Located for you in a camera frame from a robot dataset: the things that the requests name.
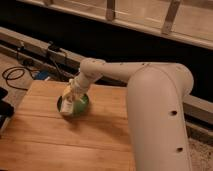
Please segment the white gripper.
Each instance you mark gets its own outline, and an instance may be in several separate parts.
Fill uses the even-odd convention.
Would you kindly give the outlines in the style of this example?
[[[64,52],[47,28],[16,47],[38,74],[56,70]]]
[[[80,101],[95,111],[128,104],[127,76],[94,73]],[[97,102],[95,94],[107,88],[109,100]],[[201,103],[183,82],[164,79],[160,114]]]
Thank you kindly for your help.
[[[70,88],[66,88],[63,92],[64,99],[73,99],[73,94],[80,94],[78,96],[78,101],[85,104],[85,94],[88,92],[91,83],[81,76],[76,76],[69,80]]]

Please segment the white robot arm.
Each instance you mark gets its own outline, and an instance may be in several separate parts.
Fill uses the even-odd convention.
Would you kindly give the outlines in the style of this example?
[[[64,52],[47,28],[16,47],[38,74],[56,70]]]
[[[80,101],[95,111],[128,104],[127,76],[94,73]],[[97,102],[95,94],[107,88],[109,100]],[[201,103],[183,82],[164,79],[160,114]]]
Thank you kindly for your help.
[[[62,95],[61,110],[72,114],[74,102],[103,76],[127,84],[136,171],[192,171],[183,111],[183,98],[194,83],[190,70],[178,63],[108,63],[86,58]]]

